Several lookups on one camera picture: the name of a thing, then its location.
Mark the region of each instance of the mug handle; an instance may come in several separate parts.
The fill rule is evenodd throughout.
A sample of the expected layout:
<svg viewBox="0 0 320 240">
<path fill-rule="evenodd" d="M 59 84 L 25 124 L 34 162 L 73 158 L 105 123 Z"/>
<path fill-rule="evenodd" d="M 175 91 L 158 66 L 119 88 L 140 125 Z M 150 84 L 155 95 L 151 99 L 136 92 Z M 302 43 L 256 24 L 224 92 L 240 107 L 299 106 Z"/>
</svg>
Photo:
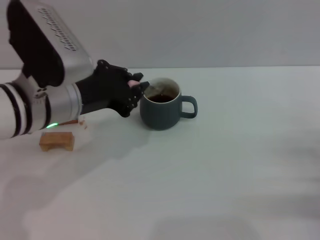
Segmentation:
<svg viewBox="0 0 320 240">
<path fill-rule="evenodd" d="M 193 96 L 181 96 L 182 102 L 192 103 L 194 108 L 194 113 L 190 112 L 181 112 L 181 117 L 185 119 L 194 119 L 198 114 L 198 104 L 197 100 Z"/>
</svg>

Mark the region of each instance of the white wall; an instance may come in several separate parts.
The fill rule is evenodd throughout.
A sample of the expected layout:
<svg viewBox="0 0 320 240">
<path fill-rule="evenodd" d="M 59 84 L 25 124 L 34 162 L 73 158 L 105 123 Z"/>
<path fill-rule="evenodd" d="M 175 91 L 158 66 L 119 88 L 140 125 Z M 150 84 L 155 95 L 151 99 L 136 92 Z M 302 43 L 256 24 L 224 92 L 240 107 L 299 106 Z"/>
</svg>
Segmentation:
<svg viewBox="0 0 320 240">
<path fill-rule="evenodd" d="M 0 68 L 17 68 L 0 0 Z M 43 0 L 126 67 L 320 65 L 320 0 Z"/>
</svg>

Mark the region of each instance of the robotic arm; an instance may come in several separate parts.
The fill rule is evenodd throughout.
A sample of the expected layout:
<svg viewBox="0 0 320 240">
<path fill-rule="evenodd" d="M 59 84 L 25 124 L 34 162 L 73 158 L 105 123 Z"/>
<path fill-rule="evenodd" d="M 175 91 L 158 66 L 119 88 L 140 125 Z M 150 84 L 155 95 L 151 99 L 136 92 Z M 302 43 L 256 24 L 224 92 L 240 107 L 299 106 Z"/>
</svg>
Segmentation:
<svg viewBox="0 0 320 240">
<path fill-rule="evenodd" d="M 20 76 L 0 84 L 0 139 L 110 108 L 128 117 L 149 86 L 142 73 L 97 62 L 96 69 L 55 10 L 43 3 L 11 0 L 10 44 L 23 61 Z"/>
</svg>

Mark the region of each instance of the green led light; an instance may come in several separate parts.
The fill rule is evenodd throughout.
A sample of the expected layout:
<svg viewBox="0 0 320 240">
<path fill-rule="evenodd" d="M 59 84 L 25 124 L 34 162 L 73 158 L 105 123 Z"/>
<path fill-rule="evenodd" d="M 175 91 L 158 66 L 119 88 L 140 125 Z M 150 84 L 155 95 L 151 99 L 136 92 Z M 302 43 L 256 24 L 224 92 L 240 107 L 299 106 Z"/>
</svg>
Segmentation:
<svg viewBox="0 0 320 240">
<path fill-rule="evenodd" d="M 50 124 L 49 126 L 47 126 L 46 128 L 48 129 L 48 128 L 51 128 L 51 127 L 57 126 L 57 125 L 58 125 L 58 123 L 52 123 L 52 124 Z"/>
</svg>

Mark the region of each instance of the black stripe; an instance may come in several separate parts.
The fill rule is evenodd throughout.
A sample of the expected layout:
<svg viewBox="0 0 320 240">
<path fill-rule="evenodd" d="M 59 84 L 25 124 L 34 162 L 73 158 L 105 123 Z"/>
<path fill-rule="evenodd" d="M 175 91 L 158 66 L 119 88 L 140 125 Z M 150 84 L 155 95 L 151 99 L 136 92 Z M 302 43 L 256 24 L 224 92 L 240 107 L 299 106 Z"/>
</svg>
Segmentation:
<svg viewBox="0 0 320 240">
<path fill-rule="evenodd" d="M 46 128 L 49 125 L 50 121 L 51 121 L 51 105 L 50 105 L 48 96 L 46 96 L 45 97 L 45 123 L 43 125 L 43 128 L 41 129 Z"/>
<path fill-rule="evenodd" d="M 12 136 L 15 137 L 19 134 L 20 129 L 21 129 L 21 115 L 20 115 L 20 110 L 19 110 L 19 106 L 18 103 L 16 101 L 15 96 L 13 95 L 13 93 L 10 91 L 10 89 L 4 85 L 4 84 L 0 84 L 0 88 L 2 88 L 5 93 L 7 94 L 7 96 L 9 97 L 13 110 L 14 110 L 14 116 L 15 116 L 15 131 L 14 134 Z"/>
<path fill-rule="evenodd" d="M 23 134 L 27 134 L 32 126 L 32 112 L 31 112 L 31 104 L 28 100 L 27 95 L 24 93 L 24 91 L 21 89 L 19 85 L 17 85 L 15 82 L 9 82 L 12 87 L 17 91 L 17 93 L 20 95 L 25 109 L 25 115 L 26 115 L 26 126 Z"/>
</svg>

